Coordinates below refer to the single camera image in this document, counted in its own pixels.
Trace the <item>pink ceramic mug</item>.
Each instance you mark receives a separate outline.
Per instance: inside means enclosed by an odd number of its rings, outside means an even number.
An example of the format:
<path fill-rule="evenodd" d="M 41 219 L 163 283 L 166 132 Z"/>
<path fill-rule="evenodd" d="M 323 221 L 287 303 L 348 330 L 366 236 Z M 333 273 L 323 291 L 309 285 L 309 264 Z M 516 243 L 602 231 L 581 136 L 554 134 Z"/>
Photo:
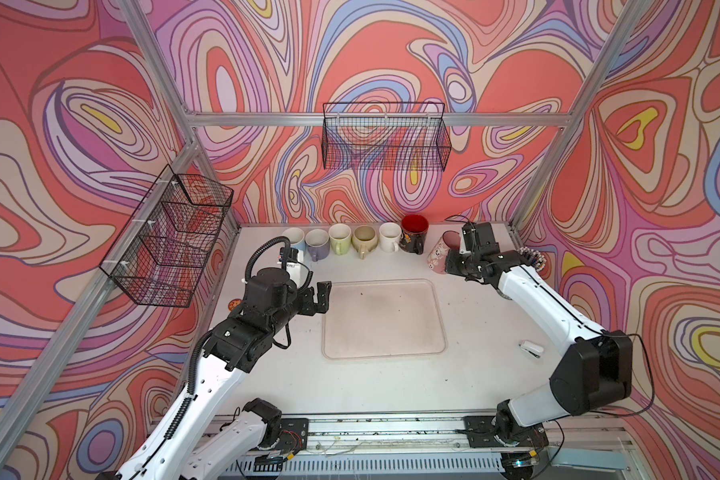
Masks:
<path fill-rule="evenodd" d="M 445 274 L 446 260 L 451 251 L 459 253 L 461 245 L 460 233 L 455 230 L 445 231 L 427 257 L 428 267 L 436 274 Z"/>

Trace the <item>purple ceramic mug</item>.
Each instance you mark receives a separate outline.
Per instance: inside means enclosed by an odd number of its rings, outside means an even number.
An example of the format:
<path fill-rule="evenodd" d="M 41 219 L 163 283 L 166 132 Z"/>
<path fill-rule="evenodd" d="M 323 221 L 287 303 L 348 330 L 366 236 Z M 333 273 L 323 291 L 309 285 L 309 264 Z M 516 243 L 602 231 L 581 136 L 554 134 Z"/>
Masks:
<path fill-rule="evenodd" d="M 312 229 L 305 235 L 307 253 L 312 262 L 319 262 L 330 254 L 330 236 L 324 229 Z"/>

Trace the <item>light blue ceramic mug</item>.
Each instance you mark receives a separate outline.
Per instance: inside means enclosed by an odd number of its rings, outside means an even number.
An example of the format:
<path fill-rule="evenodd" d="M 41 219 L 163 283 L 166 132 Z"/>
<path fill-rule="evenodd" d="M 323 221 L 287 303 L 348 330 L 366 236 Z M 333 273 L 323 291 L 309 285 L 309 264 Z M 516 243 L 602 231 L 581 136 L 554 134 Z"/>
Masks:
<path fill-rule="evenodd" d="M 298 227 L 291 227 L 282 232 L 282 235 L 286 237 L 292 248 L 297 249 L 301 252 L 306 251 L 306 240 L 305 231 Z"/>

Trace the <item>beige rectangular tray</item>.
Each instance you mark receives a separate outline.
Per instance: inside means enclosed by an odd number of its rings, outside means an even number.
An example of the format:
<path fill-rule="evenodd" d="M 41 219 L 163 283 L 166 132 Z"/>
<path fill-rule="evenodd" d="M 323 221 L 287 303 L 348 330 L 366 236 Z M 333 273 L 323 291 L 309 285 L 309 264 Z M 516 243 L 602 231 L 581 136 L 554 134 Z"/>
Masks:
<path fill-rule="evenodd" d="M 324 315 L 329 360 L 438 355 L 447 349 L 442 315 L 426 279 L 335 283 Z"/>

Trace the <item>black patterned mug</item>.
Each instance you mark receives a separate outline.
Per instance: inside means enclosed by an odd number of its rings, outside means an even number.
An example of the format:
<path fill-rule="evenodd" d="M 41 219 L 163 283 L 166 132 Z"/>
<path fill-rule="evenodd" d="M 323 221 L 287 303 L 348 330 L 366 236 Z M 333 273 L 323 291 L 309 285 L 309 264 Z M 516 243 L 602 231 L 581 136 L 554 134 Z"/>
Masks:
<path fill-rule="evenodd" d="M 400 226 L 402 229 L 400 248 L 406 253 L 422 255 L 429 221 L 422 215 L 409 214 L 401 220 Z"/>

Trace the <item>light green ceramic mug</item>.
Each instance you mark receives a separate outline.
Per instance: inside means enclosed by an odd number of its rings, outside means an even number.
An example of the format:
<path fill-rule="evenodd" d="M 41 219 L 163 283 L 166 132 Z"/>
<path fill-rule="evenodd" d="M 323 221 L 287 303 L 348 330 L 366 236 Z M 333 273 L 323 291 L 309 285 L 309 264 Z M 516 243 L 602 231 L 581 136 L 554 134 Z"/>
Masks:
<path fill-rule="evenodd" d="M 351 247 L 352 229 L 344 223 L 332 225 L 329 230 L 329 243 L 334 255 L 346 255 Z"/>

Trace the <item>cream speckled round mug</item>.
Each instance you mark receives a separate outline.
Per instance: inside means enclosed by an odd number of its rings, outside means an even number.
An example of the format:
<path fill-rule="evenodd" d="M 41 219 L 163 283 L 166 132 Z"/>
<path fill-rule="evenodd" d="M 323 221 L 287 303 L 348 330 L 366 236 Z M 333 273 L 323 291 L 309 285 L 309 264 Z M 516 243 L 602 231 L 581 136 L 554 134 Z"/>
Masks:
<path fill-rule="evenodd" d="M 376 229 L 370 225 L 362 225 L 353 231 L 352 245 L 357 251 L 359 258 L 364 260 L 378 245 Z"/>

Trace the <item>white ceramic mug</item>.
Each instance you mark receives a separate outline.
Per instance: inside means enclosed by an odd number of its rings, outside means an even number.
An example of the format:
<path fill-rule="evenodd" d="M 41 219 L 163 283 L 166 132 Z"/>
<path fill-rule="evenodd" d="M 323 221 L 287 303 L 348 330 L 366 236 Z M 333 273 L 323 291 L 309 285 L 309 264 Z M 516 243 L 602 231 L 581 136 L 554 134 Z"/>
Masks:
<path fill-rule="evenodd" d="M 379 248 L 385 253 L 394 253 L 400 250 L 402 228 L 395 222 L 386 222 L 379 226 Z"/>

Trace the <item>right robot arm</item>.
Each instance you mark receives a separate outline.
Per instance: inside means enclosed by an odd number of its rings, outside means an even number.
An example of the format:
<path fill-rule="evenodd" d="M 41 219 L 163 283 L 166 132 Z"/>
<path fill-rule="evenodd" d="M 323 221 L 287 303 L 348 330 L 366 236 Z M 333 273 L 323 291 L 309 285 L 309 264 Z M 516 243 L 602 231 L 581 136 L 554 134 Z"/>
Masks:
<path fill-rule="evenodd" d="M 513 301 L 552 342 L 560 361 L 546 383 L 497 406 L 496 429 L 508 436 L 547 421 L 580 416 L 630 396 L 633 342 L 575 309 L 539 275 L 539 253 L 503 250 L 489 223 L 466 222 L 448 274 L 487 285 Z"/>

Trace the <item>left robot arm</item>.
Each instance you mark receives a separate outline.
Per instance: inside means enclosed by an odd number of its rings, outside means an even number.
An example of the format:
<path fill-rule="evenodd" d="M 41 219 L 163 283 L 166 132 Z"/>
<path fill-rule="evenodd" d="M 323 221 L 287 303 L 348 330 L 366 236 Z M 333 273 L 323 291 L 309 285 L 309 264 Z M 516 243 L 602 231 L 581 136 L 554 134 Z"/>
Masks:
<path fill-rule="evenodd" d="M 286 350 L 297 316 L 324 314 L 332 284 L 314 283 L 286 236 L 258 247 L 244 270 L 244 294 L 228 316 L 193 348 L 186 384 L 158 426 L 118 469 L 101 479 L 216 479 L 255 448 L 276 445 L 282 412 L 256 398 L 207 442 L 201 439 L 226 398 L 272 348 Z"/>

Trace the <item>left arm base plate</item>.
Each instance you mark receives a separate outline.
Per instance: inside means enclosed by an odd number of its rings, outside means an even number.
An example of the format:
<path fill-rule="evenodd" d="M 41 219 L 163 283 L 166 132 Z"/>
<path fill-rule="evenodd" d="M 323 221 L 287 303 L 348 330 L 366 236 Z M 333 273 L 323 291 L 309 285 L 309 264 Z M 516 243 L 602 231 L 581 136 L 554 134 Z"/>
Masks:
<path fill-rule="evenodd" d="M 265 445 L 262 450 L 279 456 L 296 455 L 308 445 L 309 423 L 306 417 L 283 419 L 277 439 Z"/>

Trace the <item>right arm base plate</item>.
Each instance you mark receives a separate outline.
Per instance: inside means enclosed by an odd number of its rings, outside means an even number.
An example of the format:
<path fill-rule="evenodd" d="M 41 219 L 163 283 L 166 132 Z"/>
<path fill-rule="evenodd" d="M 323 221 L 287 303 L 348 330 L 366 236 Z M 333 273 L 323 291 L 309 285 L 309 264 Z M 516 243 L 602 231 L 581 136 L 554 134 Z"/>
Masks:
<path fill-rule="evenodd" d="M 526 448 L 542 449 L 549 445 L 545 428 L 541 424 L 531 427 L 518 426 L 500 415 L 466 416 L 464 426 L 458 433 L 467 437 L 471 448 Z"/>

